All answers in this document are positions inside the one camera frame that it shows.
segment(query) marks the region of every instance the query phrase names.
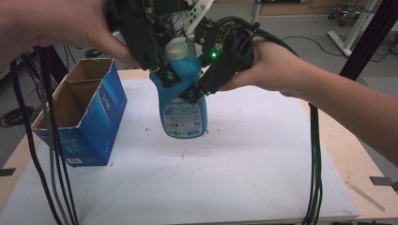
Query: cardboard box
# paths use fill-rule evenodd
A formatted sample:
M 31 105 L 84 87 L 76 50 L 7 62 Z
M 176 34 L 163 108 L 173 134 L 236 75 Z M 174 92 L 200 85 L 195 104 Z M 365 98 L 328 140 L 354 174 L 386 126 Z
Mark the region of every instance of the cardboard box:
M 67 163 L 73 167 L 107 165 L 127 103 L 114 61 L 79 61 L 53 96 Z M 32 129 L 49 143 L 43 112 Z

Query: blue bottle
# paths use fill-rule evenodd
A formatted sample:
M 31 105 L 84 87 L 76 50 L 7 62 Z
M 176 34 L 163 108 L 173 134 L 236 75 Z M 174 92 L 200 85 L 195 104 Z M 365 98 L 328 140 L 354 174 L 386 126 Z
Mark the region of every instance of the blue bottle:
M 178 96 L 200 78 L 201 63 L 188 52 L 185 38 L 172 39 L 165 48 L 166 61 L 171 64 L 181 83 L 165 88 L 161 80 L 150 73 L 150 80 L 158 88 L 159 110 L 164 132 L 173 138 L 192 139 L 202 136 L 207 130 L 207 107 L 205 97 L 191 105 Z

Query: bottle cap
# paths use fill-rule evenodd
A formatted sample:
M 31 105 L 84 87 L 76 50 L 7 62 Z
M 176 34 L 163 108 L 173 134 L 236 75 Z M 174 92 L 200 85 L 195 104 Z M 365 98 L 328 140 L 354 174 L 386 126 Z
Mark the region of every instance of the bottle cap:
M 188 46 L 185 42 L 185 38 L 176 37 L 166 45 L 165 48 L 166 57 L 170 60 L 180 60 L 188 55 Z

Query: human arm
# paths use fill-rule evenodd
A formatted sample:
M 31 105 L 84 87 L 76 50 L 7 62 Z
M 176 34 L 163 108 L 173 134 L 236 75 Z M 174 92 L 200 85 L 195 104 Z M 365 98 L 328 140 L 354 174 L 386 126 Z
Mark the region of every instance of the human arm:
M 253 49 L 252 68 L 221 90 L 256 85 L 311 102 L 398 166 L 398 98 L 306 63 L 262 39 L 254 41 Z
M 109 53 L 139 67 L 108 30 L 107 0 L 0 0 L 0 70 L 33 46 L 59 43 Z

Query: table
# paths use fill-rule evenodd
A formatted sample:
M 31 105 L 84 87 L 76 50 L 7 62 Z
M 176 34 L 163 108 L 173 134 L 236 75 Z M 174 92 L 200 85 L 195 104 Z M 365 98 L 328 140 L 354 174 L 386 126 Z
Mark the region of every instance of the table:
M 146 78 L 141 71 L 119 71 L 122 80 Z M 307 103 L 301 101 L 304 109 Z M 369 176 L 381 176 L 359 141 L 332 118 L 320 112 L 321 142 L 345 184 L 360 214 L 358 219 L 398 218 L 398 197 L 391 187 L 376 187 Z M 4 207 L 16 181 L 30 159 L 26 139 L 20 143 L 5 168 L 17 168 L 13 176 L 0 178 L 0 210 Z

